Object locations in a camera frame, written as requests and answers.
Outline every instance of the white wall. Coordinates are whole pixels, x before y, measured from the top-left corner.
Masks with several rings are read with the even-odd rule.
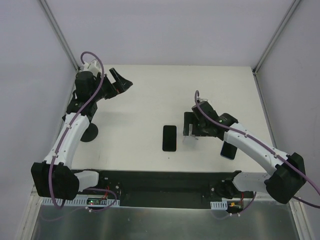
[[[304,0],[262,69],[259,84],[277,146],[304,157],[306,174],[320,186],[320,1]],[[320,205],[307,183],[303,199]],[[316,239],[320,210],[306,206]]]
[[[0,239],[14,239],[75,70],[36,0],[0,2]]]
[[[76,56],[255,67],[293,0],[48,0]]]

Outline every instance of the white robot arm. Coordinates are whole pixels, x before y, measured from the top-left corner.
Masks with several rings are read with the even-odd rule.
[[[73,200],[78,192],[98,184],[99,173],[91,170],[72,172],[72,161],[80,141],[90,142],[98,135],[98,127],[92,123],[97,111],[97,102],[111,99],[129,89],[133,83],[117,73],[114,68],[109,70],[115,79],[111,83],[107,75],[101,76],[102,70],[97,62],[85,62],[83,70],[75,76],[75,91],[63,117],[64,125],[51,151],[43,162],[35,162],[31,174],[39,196],[50,197],[49,169],[55,159],[52,172],[52,188],[58,199]],[[85,108],[76,116],[81,107],[93,96],[103,77],[101,88]]]
[[[221,150],[223,157],[233,160],[237,149],[240,149],[266,171],[257,173],[235,171],[231,178],[214,188],[220,197],[231,199],[239,192],[263,192],[270,194],[276,201],[286,204],[305,184],[306,180],[302,176],[279,159],[281,157],[305,174],[304,160],[300,155],[297,153],[289,155],[263,143],[233,116],[228,113],[218,116],[207,101],[198,101],[197,104],[198,106],[192,107],[193,112],[184,113],[183,135],[217,137],[224,141]],[[209,121],[203,113],[217,124]]]

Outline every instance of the black smartphone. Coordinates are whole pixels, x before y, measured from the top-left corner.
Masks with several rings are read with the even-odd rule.
[[[163,126],[162,150],[175,152],[177,150],[177,126]]]

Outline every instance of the white tabletop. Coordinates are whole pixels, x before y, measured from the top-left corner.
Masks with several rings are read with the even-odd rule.
[[[237,151],[220,156],[223,142],[199,137],[183,142],[184,112],[191,112],[195,91],[219,115],[229,113],[271,145],[266,119],[250,67],[105,65],[133,82],[125,93],[100,100],[92,120],[99,134],[80,142],[73,169],[173,172],[264,172]],[[163,126],[177,126],[177,151],[162,150]]]

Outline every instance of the black round foot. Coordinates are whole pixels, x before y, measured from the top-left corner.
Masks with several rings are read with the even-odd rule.
[[[88,128],[84,131],[80,141],[84,143],[91,142],[98,136],[98,127],[94,123],[90,123]]]

